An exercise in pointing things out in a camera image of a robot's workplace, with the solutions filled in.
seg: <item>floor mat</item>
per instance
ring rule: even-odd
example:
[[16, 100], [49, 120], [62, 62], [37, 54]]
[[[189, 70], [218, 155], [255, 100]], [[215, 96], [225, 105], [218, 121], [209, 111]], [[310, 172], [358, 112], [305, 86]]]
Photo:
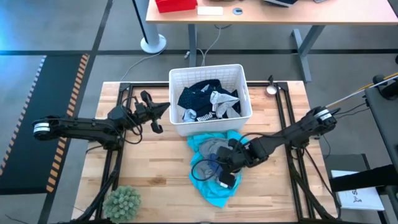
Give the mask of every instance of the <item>floor mat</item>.
[[89, 55], [44, 56], [0, 166], [0, 195], [53, 192], [70, 139], [38, 141], [32, 122], [78, 114]]

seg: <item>wooden table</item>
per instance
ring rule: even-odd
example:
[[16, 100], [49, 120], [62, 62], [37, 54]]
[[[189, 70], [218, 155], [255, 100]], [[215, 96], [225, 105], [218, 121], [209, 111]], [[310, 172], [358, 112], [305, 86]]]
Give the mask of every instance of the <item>wooden table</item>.
[[[398, 24], [398, 18], [388, 0], [327, 0], [322, 3], [315, 3], [313, 0], [298, 0], [289, 8], [271, 6], [262, 0], [235, 0], [233, 2], [197, 0], [199, 6], [223, 7], [222, 16], [198, 16], [197, 10], [159, 13], [155, 0], [149, 1], [147, 22], [188, 24], [190, 67], [196, 67], [196, 54], [193, 53], [197, 51], [197, 35], [194, 24], [314, 25], [304, 40], [298, 29], [292, 32], [305, 82], [311, 81], [307, 54], [325, 25], [394, 26]], [[242, 15], [233, 14], [233, 9], [236, 7], [243, 10]]]
[[[103, 84], [96, 112], [105, 118], [116, 105], [119, 82]], [[299, 120], [310, 109], [303, 82], [288, 82], [295, 119]], [[143, 88], [134, 89], [139, 95]], [[145, 88], [154, 102], [169, 100], [168, 88]], [[274, 133], [280, 130], [277, 104], [274, 97], [264, 94], [264, 87], [249, 87], [253, 116], [241, 133]], [[131, 185], [142, 195], [142, 207], [134, 222], [296, 222], [294, 199], [283, 146], [275, 150], [268, 161], [243, 170], [243, 180], [225, 208], [210, 205], [188, 178], [193, 151], [187, 139], [180, 137], [169, 121], [167, 110], [159, 124], [162, 134], [153, 133], [150, 124], [143, 125], [143, 140], [138, 145], [125, 144], [119, 185]], [[128, 140], [136, 140], [128, 133]], [[311, 140], [307, 147], [325, 180], [328, 179], [319, 142]], [[72, 218], [81, 215], [100, 189], [106, 151], [95, 149], [86, 155]], [[336, 209], [332, 197], [322, 186], [319, 176], [304, 156], [311, 191], [333, 215]], [[303, 193], [304, 214], [306, 212]]]

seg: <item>white paper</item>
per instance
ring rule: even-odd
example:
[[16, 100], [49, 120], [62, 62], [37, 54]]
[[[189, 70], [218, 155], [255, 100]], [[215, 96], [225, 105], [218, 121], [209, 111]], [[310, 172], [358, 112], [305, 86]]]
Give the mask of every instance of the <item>white paper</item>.
[[222, 7], [198, 6], [199, 16], [222, 16], [224, 9]]
[[[355, 174], [353, 171], [332, 170], [332, 177]], [[337, 192], [341, 208], [383, 211], [384, 206], [375, 187]]]

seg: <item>red box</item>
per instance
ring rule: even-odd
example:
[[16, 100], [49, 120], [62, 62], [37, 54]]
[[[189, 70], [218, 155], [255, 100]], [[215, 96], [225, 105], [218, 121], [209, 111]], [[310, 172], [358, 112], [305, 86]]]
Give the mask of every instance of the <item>red box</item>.
[[155, 0], [160, 13], [195, 9], [197, 0]]

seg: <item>white laundry basket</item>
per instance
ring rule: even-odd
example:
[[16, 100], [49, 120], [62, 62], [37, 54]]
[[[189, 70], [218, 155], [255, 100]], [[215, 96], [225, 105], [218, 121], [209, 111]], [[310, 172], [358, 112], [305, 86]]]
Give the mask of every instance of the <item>white laundry basket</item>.
[[[238, 91], [241, 104], [241, 117], [184, 123], [182, 120], [185, 108], [178, 106], [178, 99], [185, 87], [210, 79], [219, 79], [221, 86], [232, 92]], [[200, 133], [225, 132], [239, 130], [252, 116], [250, 96], [242, 65], [217, 65], [196, 68], [178, 68], [169, 73], [170, 122], [181, 136]]]

